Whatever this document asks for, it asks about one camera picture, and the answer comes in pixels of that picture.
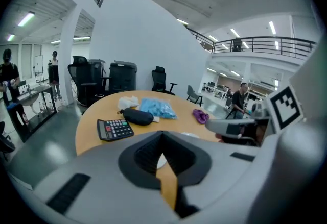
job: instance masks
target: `black pouch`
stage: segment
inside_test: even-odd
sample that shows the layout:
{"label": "black pouch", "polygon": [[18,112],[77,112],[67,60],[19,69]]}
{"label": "black pouch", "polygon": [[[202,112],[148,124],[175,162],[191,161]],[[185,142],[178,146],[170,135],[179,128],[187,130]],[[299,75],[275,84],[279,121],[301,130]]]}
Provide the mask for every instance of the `black pouch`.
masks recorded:
{"label": "black pouch", "polygon": [[153,115],[150,112],[142,112],[131,108],[121,110],[117,114],[123,114],[127,121],[142,126],[149,125],[153,121]]}

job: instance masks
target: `blue plastic bag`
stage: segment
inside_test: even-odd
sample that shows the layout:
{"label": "blue plastic bag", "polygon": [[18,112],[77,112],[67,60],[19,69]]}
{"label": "blue plastic bag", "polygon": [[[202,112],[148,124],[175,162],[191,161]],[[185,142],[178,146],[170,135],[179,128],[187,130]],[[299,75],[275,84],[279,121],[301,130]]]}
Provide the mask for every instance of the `blue plastic bag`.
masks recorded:
{"label": "blue plastic bag", "polygon": [[140,111],[150,112],[153,116],[161,118],[177,119],[176,113],[171,105],[161,99],[144,98],[142,99]]}

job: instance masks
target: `person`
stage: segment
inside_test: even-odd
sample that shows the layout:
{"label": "person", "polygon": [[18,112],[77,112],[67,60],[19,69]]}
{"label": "person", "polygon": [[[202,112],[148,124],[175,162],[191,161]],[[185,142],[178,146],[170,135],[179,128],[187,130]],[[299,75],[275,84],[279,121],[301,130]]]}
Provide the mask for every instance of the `person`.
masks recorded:
{"label": "person", "polygon": [[244,96],[248,90],[247,83],[241,83],[240,90],[236,91],[231,98],[231,112],[227,119],[242,119],[245,110],[243,110]]}
{"label": "person", "polygon": [[[57,60],[57,55],[58,52],[57,51],[53,51],[52,53],[52,58],[49,60],[48,66],[58,66],[58,60]],[[57,101],[57,96],[59,98],[59,100],[61,100],[61,94],[60,94],[60,88],[59,88],[59,82],[56,80],[52,80],[52,82],[49,81],[49,84],[52,87],[52,93],[53,93],[53,97],[55,99],[55,102]]]}
{"label": "person", "polygon": [[231,98],[231,89],[230,88],[227,91],[227,98]]}
{"label": "person", "polygon": [[4,103],[7,107],[9,116],[17,128],[21,126],[17,117],[17,112],[23,123],[28,125],[28,120],[21,104],[18,104],[20,95],[18,86],[20,83],[19,72],[16,64],[10,62],[11,50],[5,49],[3,53],[4,63],[0,65],[0,91],[3,93]]}

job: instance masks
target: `calculator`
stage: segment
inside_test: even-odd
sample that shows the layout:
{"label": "calculator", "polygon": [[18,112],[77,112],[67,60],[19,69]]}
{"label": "calculator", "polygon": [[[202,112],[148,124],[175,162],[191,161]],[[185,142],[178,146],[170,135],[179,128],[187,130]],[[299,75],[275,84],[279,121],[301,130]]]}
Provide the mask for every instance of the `calculator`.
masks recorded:
{"label": "calculator", "polygon": [[99,120],[97,121],[99,138],[105,141],[114,141],[134,135],[129,123],[122,120]]}

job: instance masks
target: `man in black shirt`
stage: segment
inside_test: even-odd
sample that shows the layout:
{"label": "man in black shirt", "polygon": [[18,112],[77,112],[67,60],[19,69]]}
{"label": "man in black shirt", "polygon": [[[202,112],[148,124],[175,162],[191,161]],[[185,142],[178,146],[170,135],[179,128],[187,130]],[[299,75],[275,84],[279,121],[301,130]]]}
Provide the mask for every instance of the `man in black shirt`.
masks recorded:
{"label": "man in black shirt", "polygon": [[[4,63],[0,65],[0,91],[3,93],[6,107],[8,107],[11,102],[16,103],[18,101],[17,97],[19,96],[19,72],[17,65],[11,63],[10,59],[11,50],[5,49],[3,53]],[[15,127],[21,125],[17,118],[16,112],[19,113],[21,120],[24,123],[28,123],[23,106],[21,104],[13,105],[12,107],[7,109]]]}
{"label": "man in black shirt", "polygon": [[241,83],[240,90],[236,91],[231,99],[232,112],[228,119],[242,119],[245,111],[243,110],[244,96],[247,92],[247,83]]}

